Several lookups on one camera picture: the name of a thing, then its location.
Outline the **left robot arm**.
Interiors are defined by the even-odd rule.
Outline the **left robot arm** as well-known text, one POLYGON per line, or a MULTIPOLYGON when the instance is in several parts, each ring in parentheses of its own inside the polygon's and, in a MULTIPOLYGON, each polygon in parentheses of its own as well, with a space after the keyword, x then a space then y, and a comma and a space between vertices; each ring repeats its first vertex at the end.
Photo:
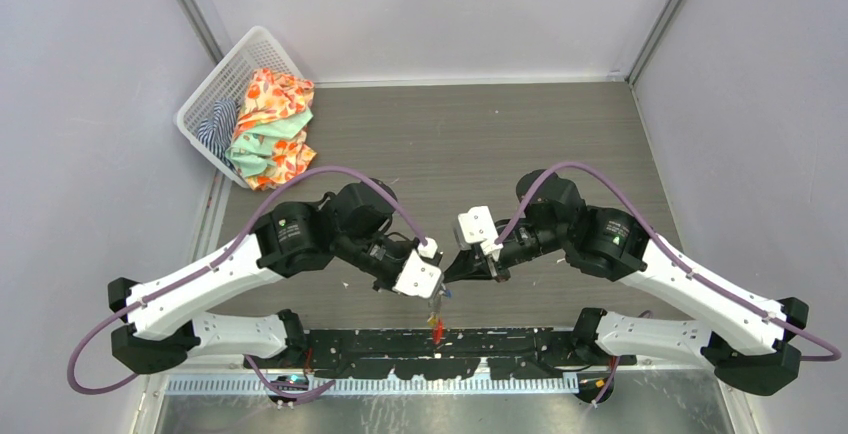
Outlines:
POLYGON ((314 202, 282 202, 258 217, 245 236, 168 276, 108 285, 122 324, 110 335, 112 355, 135 374, 170 370, 191 358, 248 355, 262 367, 293 368, 310 351, 297 314, 266 317, 213 313, 249 290, 340 260, 370 275, 376 290, 427 299, 441 287, 435 240, 388 233, 395 194, 367 183, 327 192, 314 202))

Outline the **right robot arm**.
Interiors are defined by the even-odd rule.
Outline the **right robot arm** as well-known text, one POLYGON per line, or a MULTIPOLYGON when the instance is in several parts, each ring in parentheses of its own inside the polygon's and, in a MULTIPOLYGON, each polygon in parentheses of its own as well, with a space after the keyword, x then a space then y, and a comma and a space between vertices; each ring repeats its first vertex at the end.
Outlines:
POLYGON ((758 396, 773 395, 798 377, 802 355, 791 341, 806 325, 803 301, 764 298, 723 280, 632 214, 588 205, 574 182, 556 174, 524 175, 516 195, 522 204, 516 221, 494 220, 485 206, 459 215, 461 250, 446 282, 503 282, 514 266, 560 251, 581 273, 651 294, 686 314, 683 321, 668 321, 585 308, 569 337, 580 362, 661 358, 708 369, 758 396))

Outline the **red handled metal keyring holder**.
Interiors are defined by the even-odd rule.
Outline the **red handled metal keyring holder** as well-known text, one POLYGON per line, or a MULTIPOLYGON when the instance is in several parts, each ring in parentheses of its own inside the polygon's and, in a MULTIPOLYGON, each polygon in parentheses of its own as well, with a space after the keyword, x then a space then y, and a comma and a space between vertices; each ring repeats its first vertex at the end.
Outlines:
POLYGON ((442 342, 444 336, 444 321, 442 316, 442 308, 445 299, 446 298, 442 296, 442 292, 440 292, 436 294, 433 298, 431 298, 428 302, 430 315, 435 314, 437 316, 437 324, 434 327, 430 327, 431 338, 434 345, 439 345, 442 342))

